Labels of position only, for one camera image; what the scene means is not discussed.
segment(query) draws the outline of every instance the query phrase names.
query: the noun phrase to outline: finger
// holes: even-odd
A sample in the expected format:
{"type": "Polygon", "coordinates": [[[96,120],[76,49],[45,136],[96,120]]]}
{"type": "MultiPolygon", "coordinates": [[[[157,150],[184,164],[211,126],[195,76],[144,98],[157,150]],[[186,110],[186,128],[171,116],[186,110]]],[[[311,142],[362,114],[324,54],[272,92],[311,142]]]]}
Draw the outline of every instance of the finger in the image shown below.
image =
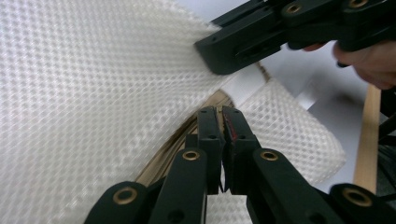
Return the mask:
{"type": "Polygon", "coordinates": [[[371,48],[367,48],[352,52],[346,52],[340,49],[338,43],[335,43],[334,47],[332,48],[332,54],[339,63],[354,65],[360,62],[364,62],[370,50],[371,48]]]}
{"type": "Polygon", "coordinates": [[[356,65],[377,72],[396,70],[396,41],[383,41],[367,49],[353,52],[341,50],[334,45],[333,55],[340,63],[356,65]]]}
{"type": "Polygon", "coordinates": [[[381,90],[389,90],[394,86],[396,86],[396,83],[389,82],[387,78],[382,78],[382,77],[388,77],[389,76],[388,74],[371,73],[359,68],[355,68],[355,71],[361,79],[377,86],[381,90]]]}
{"type": "Polygon", "coordinates": [[[314,51],[320,49],[321,47],[325,46],[327,43],[318,43],[311,46],[304,48],[305,51],[314,51]]]}

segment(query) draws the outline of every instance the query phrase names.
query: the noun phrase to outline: white mesh fabric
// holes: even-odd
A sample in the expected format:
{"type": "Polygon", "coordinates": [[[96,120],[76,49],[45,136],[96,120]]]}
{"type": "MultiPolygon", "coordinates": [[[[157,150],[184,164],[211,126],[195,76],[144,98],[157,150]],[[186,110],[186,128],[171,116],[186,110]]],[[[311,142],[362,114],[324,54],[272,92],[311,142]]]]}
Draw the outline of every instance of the white mesh fabric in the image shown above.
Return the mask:
{"type": "MultiPolygon", "coordinates": [[[[171,1],[7,0],[0,17],[1,223],[83,222],[225,81],[192,46],[217,28],[171,1]]],[[[241,108],[253,127],[261,97],[241,108]]],[[[249,223],[243,198],[212,198],[209,223],[249,223]]]]}
{"type": "Polygon", "coordinates": [[[282,152],[310,184],[344,165],[339,141],[273,78],[239,109],[262,147],[282,152]]]}

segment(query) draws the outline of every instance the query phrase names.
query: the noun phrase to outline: wooden board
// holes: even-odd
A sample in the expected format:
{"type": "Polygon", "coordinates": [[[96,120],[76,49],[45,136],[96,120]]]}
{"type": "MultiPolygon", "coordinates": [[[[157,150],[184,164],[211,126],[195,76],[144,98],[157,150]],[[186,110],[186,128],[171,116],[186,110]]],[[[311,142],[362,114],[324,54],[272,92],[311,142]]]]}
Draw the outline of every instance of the wooden board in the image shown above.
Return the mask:
{"type": "Polygon", "coordinates": [[[381,90],[370,85],[363,108],[361,140],[354,175],[354,183],[372,193],[376,191],[380,100],[381,90]]]}

